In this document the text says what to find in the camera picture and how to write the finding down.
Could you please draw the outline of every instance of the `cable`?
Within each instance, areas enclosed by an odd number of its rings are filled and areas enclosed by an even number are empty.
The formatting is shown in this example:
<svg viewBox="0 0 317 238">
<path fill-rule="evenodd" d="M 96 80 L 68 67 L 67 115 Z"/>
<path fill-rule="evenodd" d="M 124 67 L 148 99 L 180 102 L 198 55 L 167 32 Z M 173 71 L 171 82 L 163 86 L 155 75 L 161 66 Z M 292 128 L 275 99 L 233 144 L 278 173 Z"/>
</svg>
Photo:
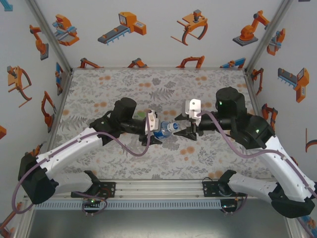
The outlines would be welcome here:
<svg viewBox="0 0 317 238">
<path fill-rule="evenodd" d="M 22 211 L 19 211 L 17 209 L 17 207 L 15 206 L 15 201 L 16 201 L 16 195 L 18 193 L 18 189 L 20 188 L 20 186 L 22 185 L 23 181 L 26 179 L 26 177 L 29 176 L 29 174 L 31 172 L 33 172 L 37 167 L 39 167 L 41 164 L 43 164 L 44 162 L 46 162 L 47 159 L 43 159 L 41 160 L 40 162 L 38 162 L 35 166 L 33 166 L 32 168 L 30 168 L 23 176 L 22 178 L 20 179 L 20 181 L 18 182 L 18 184 L 16 185 L 14 191 L 13 191 L 13 195 L 12 195 L 12 200 L 11 200 L 11 205 L 12 205 L 12 209 L 13 211 L 16 213 L 16 214 L 22 214 L 22 213 L 25 213 L 27 212 L 28 210 L 31 209 L 31 207 L 33 206 L 33 204 L 31 204 L 30 206 L 28 206 L 26 209 L 22 210 Z"/>
<path fill-rule="evenodd" d="M 221 208 L 221 210 L 225 213 L 225 215 L 227 215 L 228 213 L 230 213 L 231 215 L 236 214 L 237 212 L 239 212 L 239 211 L 246 205 L 247 198 L 248 198 L 248 195 L 246 194 L 246 196 L 245 196 L 245 198 L 242 200 L 240 206 L 239 206 L 238 209 L 235 210 L 234 212 L 227 212 L 226 210 L 224 210 L 224 208 Z"/>
<path fill-rule="evenodd" d="M 212 180 L 210 177 L 205 177 L 205 178 L 203 178 L 203 181 L 202 181 L 202 182 L 204 182 L 205 179 L 210 179 L 210 180 L 213 182 L 213 180 Z"/>
<path fill-rule="evenodd" d="M 149 112 L 146 112 L 146 124 L 147 124 L 147 127 L 150 128 L 150 120 L 149 120 Z M 119 145 L 122 146 L 123 149 L 125 149 L 127 152 L 129 152 L 131 155 L 133 156 L 137 156 L 137 157 L 140 157 L 140 156 L 143 156 L 149 149 L 149 146 L 150 146 L 150 139 L 151 139 L 151 136 L 150 136 L 150 132 L 148 131 L 148 141 L 147 141 L 147 145 L 144 149 L 144 151 L 141 153 L 141 154 L 136 154 L 134 152 L 132 152 L 130 149 L 128 149 L 124 144 L 121 143 L 121 141 L 119 141 L 117 138 L 115 138 L 113 135 L 110 135 L 109 133 L 106 133 L 106 132 L 93 132 L 93 133 L 90 133 L 90 134 L 87 134 L 87 135 L 84 135 L 82 136 L 80 139 L 83 140 L 87 137 L 90 137 L 90 136 L 93 136 L 93 135 L 106 135 L 108 137 L 110 137 L 112 140 L 114 140 L 115 142 L 117 142 Z M 63 147 L 61 147 L 60 149 L 56 150 L 55 152 L 51 153 L 49 155 L 49 159 L 52 158 L 54 155 L 58 154 L 59 152 L 67 149 L 69 146 L 75 144 L 75 143 L 79 143 L 78 140 L 74 140 L 70 143 L 68 143 L 67 145 L 64 145 Z M 19 211 L 17 209 L 17 207 L 15 206 L 15 201 L 16 201 L 16 195 L 18 193 L 18 189 L 20 188 L 20 186 L 22 185 L 22 183 L 25 181 L 25 179 L 29 176 L 29 174 L 31 172 L 33 172 L 37 167 L 39 167 L 41 164 L 43 164 L 44 162 L 47 162 L 48 160 L 47 159 L 43 159 L 41 160 L 40 162 L 38 162 L 35 166 L 33 166 L 32 168 L 30 168 L 23 176 L 22 178 L 20 179 L 20 181 L 18 182 L 18 184 L 16 185 L 14 191 L 13 191 L 13 195 L 12 195 L 12 200 L 11 200 L 11 206 L 12 206 L 12 209 L 13 211 L 16 213 L 16 214 L 22 214 L 22 213 L 25 213 L 27 212 L 28 210 L 31 209 L 31 207 L 33 206 L 33 204 L 31 204 L 29 207 L 27 207 L 26 209 L 24 209 L 23 211 Z"/>
<path fill-rule="evenodd" d="M 147 124 L 147 127 L 150 128 L 150 121 L 149 121 L 149 113 L 148 112 L 146 114 L 146 124 Z M 93 136 L 93 135 L 106 135 L 106 136 L 110 137 L 112 140 L 114 140 L 115 142 L 117 142 L 119 145 L 121 145 L 122 148 L 125 149 L 127 152 L 129 152 L 131 155 L 137 156 L 137 157 L 143 156 L 148 151 L 149 146 L 150 146 L 150 139 L 151 139 L 150 133 L 148 133 L 148 141 L 147 141 L 147 145 L 145 147 L 145 150 L 141 154 L 136 154 L 133 151 L 131 151 L 129 148 L 127 148 L 124 144 L 122 144 L 121 141 L 119 141 L 113 135 L 110 135 L 109 133 L 106 133 L 106 132 L 101 132 L 101 131 L 93 132 L 93 133 L 90 133 L 90 134 L 87 134 L 87 135 L 84 135 L 84 136 L 80 137 L 80 139 L 83 140 L 83 139 L 86 139 L 87 137 L 90 137 L 90 136 Z M 63 151 L 64 149 L 68 148 L 69 146 L 71 146 L 71 145 L 73 145 L 75 143 L 78 143 L 78 141 L 74 140 L 72 142 L 69 142 L 67 145 L 64 145 L 60 149 L 58 149 L 55 152 L 51 153 L 49 155 L 49 158 L 52 158 L 54 155 L 58 154 L 59 152 Z"/>
<path fill-rule="evenodd" d="M 303 182 L 303 184 L 305 185 L 305 188 L 309 192 L 311 192 L 311 194 L 317 199 L 317 194 L 309 187 L 309 184 L 307 183 L 305 178 L 302 176 L 302 174 L 296 169 L 295 165 L 288 158 L 285 157 L 285 155 L 283 153 L 281 153 L 281 152 L 279 152 L 277 150 L 262 150 L 262 151 L 259 151 L 257 153 L 251 154 L 251 155 L 244 155 L 240 151 L 238 151 L 237 148 L 232 144 L 232 142 L 229 140 L 229 138 L 226 136 L 225 132 L 221 128 L 221 126 L 218 123 L 217 119 L 214 117 L 214 115 L 211 112 L 202 111 L 201 113 L 198 113 L 197 116 L 200 117 L 200 116 L 202 116 L 204 114 L 207 114 L 211 118 L 211 120 L 213 121 L 214 125 L 217 127 L 218 131 L 220 132 L 220 134 L 224 138 L 224 140 L 227 142 L 229 147 L 232 149 L 232 151 L 236 155 L 238 155 L 238 156 L 240 156 L 241 158 L 244 158 L 244 159 L 253 158 L 253 157 L 256 157 L 256 156 L 259 156 L 259 155 L 262 155 L 262 154 L 266 154 L 266 153 L 274 153 L 274 154 L 279 155 L 282 159 L 285 159 L 286 163 L 294 170 L 294 172 L 297 174 L 297 176 Z"/>
<path fill-rule="evenodd" d="M 105 206 L 104 206 L 102 209 L 100 209 L 99 211 L 94 212 L 94 213 L 91 213 L 91 216 L 97 215 L 98 213 L 101 213 L 101 212 L 108 206 L 108 202 L 106 201 L 107 198 L 105 199 L 105 198 L 98 197 L 98 196 L 86 195 L 86 194 L 81 193 L 81 192 L 73 192 L 73 193 L 75 193 L 75 194 L 77 194 L 77 195 L 79 195 L 79 196 L 87 197 L 87 198 L 96 198 L 96 199 L 99 199 L 99 200 L 105 202 Z M 81 210 L 82 210 L 86 215 L 88 214 L 88 213 L 85 211 L 85 203 L 83 203 L 83 205 L 81 206 Z"/>
<path fill-rule="evenodd" d="M 307 232 L 307 234 L 311 237 L 314 238 L 314 235 L 312 234 L 312 232 L 309 230 L 309 228 L 306 226 L 306 224 L 304 223 L 304 221 L 298 217 L 296 218 L 297 221 L 302 225 L 303 229 Z"/>
</svg>

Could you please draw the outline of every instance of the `conveyor illustration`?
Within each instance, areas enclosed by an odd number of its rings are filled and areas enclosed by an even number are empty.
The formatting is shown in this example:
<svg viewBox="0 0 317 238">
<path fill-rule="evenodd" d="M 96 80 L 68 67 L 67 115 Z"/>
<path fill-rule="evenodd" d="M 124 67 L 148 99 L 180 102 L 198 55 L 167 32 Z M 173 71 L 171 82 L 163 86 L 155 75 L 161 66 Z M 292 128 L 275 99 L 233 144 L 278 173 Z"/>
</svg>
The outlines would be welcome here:
<svg viewBox="0 0 317 238">
<path fill-rule="evenodd" d="M 292 85 L 296 91 L 296 102 L 300 103 L 306 97 L 306 86 L 309 84 L 309 73 L 307 69 L 303 68 L 297 76 L 285 71 L 282 68 L 278 69 L 278 77 Z"/>
<path fill-rule="evenodd" d="M 137 16 L 128 11 L 119 13 L 120 25 L 113 30 L 105 33 L 98 38 L 98 41 L 104 44 L 109 44 L 115 39 L 119 39 L 120 36 L 124 36 L 126 33 L 137 32 L 140 35 L 147 33 L 146 25 L 140 21 L 137 21 Z"/>
</svg>

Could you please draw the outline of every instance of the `metal base plate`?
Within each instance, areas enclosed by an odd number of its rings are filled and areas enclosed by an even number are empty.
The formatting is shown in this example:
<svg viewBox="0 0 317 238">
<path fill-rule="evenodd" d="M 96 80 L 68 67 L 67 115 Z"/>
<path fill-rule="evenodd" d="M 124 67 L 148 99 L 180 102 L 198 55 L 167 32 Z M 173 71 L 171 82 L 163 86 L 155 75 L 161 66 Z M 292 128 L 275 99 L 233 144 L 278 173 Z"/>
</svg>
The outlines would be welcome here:
<svg viewBox="0 0 317 238">
<path fill-rule="evenodd" d="M 49 57 L 49 44 L 46 43 L 45 46 L 46 46 L 46 52 L 45 52 L 44 55 L 40 54 L 40 59 L 41 60 L 45 60 L 45 59 L 47 59 Z"/>
<path fill-rule="evenodd" d="M 241 40 L 240 40 L 240 36 L 237 36 L 236 38 L 233 38 L 232 40 L 233 40 L 235 43 L 237 43 L 238 45 L 240 45 L 240 46 L 246 46 L 246 45 L 251 44 L 251 43 L 253 43 L 253 42 L 255 42 L 255 41 L 258 41 L 258 38 L 253 37 L 252 40 L 249 40 L 249 41 L 241 41 Z"/>
</svg>

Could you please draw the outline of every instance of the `blue bottle cap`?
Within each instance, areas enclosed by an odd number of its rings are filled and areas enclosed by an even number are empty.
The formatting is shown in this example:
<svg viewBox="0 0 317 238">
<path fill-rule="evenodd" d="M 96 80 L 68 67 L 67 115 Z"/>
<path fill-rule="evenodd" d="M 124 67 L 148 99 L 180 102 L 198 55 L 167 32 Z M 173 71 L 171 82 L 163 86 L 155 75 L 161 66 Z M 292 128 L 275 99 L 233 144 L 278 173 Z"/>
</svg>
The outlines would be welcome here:
<svg viewBox="0 0 317 238">
<path fill-rule="evenodd" d="M 173 123 L 173 128 L 174 128 L 175 130 L 178 130 L 178 124 L 177 124 L 177 123 Z"/>
</svg>

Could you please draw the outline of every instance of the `white wall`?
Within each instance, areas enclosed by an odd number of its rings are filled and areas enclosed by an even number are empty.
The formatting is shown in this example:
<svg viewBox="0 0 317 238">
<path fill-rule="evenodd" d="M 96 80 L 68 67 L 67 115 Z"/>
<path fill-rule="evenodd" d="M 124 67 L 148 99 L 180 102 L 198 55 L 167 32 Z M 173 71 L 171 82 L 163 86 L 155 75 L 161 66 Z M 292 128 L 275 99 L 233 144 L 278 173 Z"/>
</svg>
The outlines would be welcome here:
<svg viewBox="0 0 317 238">
<path fill-rule="evenodd" d="M 46 90 L 58 109 L 62 95 L 57 96 L 55 84 L 55 63 L 59 61 L 53 49 L 49 48 L 49 58 L 40 60 L 40 52 L 35 46 L 35 37 L 30 33 L 29 25 L 39 26 L 25 1 L 10 0 L 12 12 L 4 12 L 0 6 L 0 28 L 2 47 L 0 48 L 0 125 L 7 130 L 7 135 L 0 140 L 0 221 L 11 211 L 11 197 L 18 182 L 21 158 L 27 151 L 32 151 L 38 144 L 48 140 L 47 125 L 41 112 L 41 101 Z M 47 43 L 43 33 L 42 41 Z M 22 107 L 24 102 L 17 90 L 8 93 L 13 87 L 8 86 L 7 66 L 20 66 L 29 75 L 32 86 L 25 89 L 25 94 L 32 100 Z M 22 77 L 23 86 L 26 79 Z M 46 110 L 53 109 L 47 103 Z"/>
<path fill-rule="evenodd" d="M 141 58 L 149 67 L 178 66 L 184 58 L 205 55 L 203 66 L 220 67 L 230 60 L 252 56 L 258 42 L 241 47 L 232 39 L 240 35 L 242 28 L 253 21 L 259 10 L 271 20 L 280 0 L 37 0 L 48 23 L 52 24 L 56 14 L 67 17 L 77 28 L 80 40 L 72 46 L 62 46 L 72 67 L 80 65 L 80 59 L 102 66 L 127 67 L 136 58 Z M 199 41 L 187 36 L 185 46 L 172 39 L 181 39 L 184 27 L 176 21 L 199 9 L 208 18 L 209 28 Z M 114 43 L 104 45 L 97 39 L 119 25 L 118 14 L 129 11 L 147 26 L 147 34 L 131 33 Z M 264 26 L 259 24 L 255 36 L 263 36 Z"/>
<path fill-rule="evenodd" d="M 278 30 L 286 29 L 282 48 L 275 56 L 264 52 L 256 69 L 264 69 L 263 90 L 258 95 L 259 104 L 267 103 L 278 110 L 275 130 L 290 156 L 311 179 L 317 181 L 317 146 L 305 152 L 305 128 L 308 141 L 317 139 L 317 1 L 294 1 Z M 297 75 L 305 67 L 310 74 L 306 98 L 296 102 L 296 91 L 278 79 L 277 70 L 283 68 Z M 259 80 L 254 84 L 258 89 Z"/>
</svg>

